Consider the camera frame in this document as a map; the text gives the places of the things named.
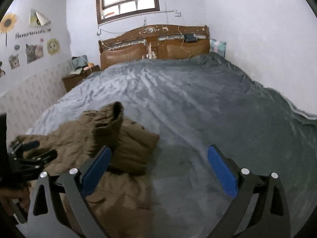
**power cord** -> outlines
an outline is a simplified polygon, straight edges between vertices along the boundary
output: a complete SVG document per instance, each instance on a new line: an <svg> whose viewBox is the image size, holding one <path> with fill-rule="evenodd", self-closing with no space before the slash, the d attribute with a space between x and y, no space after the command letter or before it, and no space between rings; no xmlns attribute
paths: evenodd
<svg viewBox="0 0 317 238"><path fill-rule="evenodd" d="M100 39L100 41L101 41L101 43L106 47L106 48L108 48L108 49L111 49L111 50L113 50L113 51L115 51L113 48L111 48L111 47L107 47L104 43L103 43L103 41L102 41L102 39L99 37L99 39Z"/></svg>
<svg viewBox="0 0 317 238"><path fill-rule="evenodd" d="M85 58L83 58L82 56L80 56L80 58L82 58L82 59L88 64L88 66L89 66L89 62L88 62Z"/></svg>
<svg viewBox="0 0 317 238"><path fill-rule="evenodd" d="M111 31L106 31L106 30L101 29L101 28L100 28L100 30L107 32L107 33L110 33L110 34L125 34L125 33L127 33L127 31L126 32L111 32Z"/></svg>
<svg viewBox="0 0 317 238"><path fill-rule="evenodd" d="M180 48L182 48L184 51L186 51L186 52L189 53L189 56L188 56L188 59L189 59L189 58L191 57L191 52L190 52L190 51L187 51L187 50L185 49L185 47L183 47L183 44L184 44L184 41L185 41L185 36L182 34L182 32L180 32L180 25L178 26L177 30L178 30L178 32L179 32L179 33L182 35L182 37L183 37L183 42L182 42L182 45L181 45Z"/></svg>

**bolt head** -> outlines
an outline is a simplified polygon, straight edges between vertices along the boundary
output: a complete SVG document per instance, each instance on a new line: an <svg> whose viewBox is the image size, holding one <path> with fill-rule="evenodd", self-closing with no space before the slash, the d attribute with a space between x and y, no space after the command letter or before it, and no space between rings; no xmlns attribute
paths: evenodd
<svg viewBox="0 0 317 238"><path fill-rule="evenodd" d="M69 173L71 175L75 175L76 173L78 173L78 169L77 168L72 168L72 169L69 170Z"/></svg>
<svg viewBox="0 0 317 238"><path fill-rule="evenodd" d="M241 169L241 173L244 174L244 175L248 175L250 173L250 170L247 169L247 168L242 168Z"/></svg>
<svg viewBox="0 0 317 238"><path fill-rule="evenodd" d="M277 173L271 173L271 176L272 176L274 179L277 179L277 178L278 178L278 174L277 174Z"/></svg>
<svg viewBox="0 0 317 238"><path fill-rule="evenodd" d="M45 178L47 176L47 172L41 172L40 177Z"/></svg>

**human hand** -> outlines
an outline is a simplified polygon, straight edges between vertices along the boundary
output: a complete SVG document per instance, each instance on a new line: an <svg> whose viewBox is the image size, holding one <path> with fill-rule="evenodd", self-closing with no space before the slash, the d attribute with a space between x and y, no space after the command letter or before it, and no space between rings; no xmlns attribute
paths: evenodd
<svg viewBox="0 0 317 238"><path fill-rule="evenodd" d="M23 187L21 190L0 188L0 202L9 216L14 215L14 210L11 204L13 199L19 199L20 207L23 208L25 212L29 211L30 190L28 186Z"/></svg>

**bed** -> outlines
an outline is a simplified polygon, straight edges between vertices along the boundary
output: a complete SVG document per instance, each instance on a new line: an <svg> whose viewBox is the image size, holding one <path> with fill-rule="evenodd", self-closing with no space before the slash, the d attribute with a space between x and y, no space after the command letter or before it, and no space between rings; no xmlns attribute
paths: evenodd
<svg viewBox="0 0 317 238"><path fill-rule="evenodd" d="M198 42L185 43L180 33L196 34ZM208 53L206 41L206 26L172 25L100 41L103 71L47 109L28 134L46 135L85 110L120 101L130 119L160 134L148 165L154 215L150 237L206 237L223 216L231 198L207 161L211 144L255 174L279 174L294 236L317 204L317 121ZM238 231L250 217L251 208Z"/></svg>

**window frame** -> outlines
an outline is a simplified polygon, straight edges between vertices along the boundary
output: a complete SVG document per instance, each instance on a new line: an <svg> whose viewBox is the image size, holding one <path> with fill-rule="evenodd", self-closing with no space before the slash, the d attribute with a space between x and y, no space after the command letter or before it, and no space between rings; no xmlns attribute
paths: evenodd
<svg viewBox="0 0 317 238"><path fill-rule="evenodd" d="M131 1L137 1L137 0L121 0L121 1L118 1L116 3L112 3L112 4L109 4L109 5L106 5L106 6L104 5L104 0L96 0L98 25L102 24L102 23L106 23L106 22L112 21L112 20L117 20L117 19L120 19L120 18L124 18L124 17L127 17L127 16L138 15L138 14L147 13L147 12L156 12L156 11L160 10L159 0L154 0L154 4L155 4L154 8L144 9L144 10L136 10L136 11L133 11L133 12L127 12L127 13L124 13L124 14L119 14L119 15L115 15L113 17L102 19L101 12L103 10L105 10L107 8L110 8L112 6L120 5L122 3L127 3L127 2L131 2Z"/></svg>

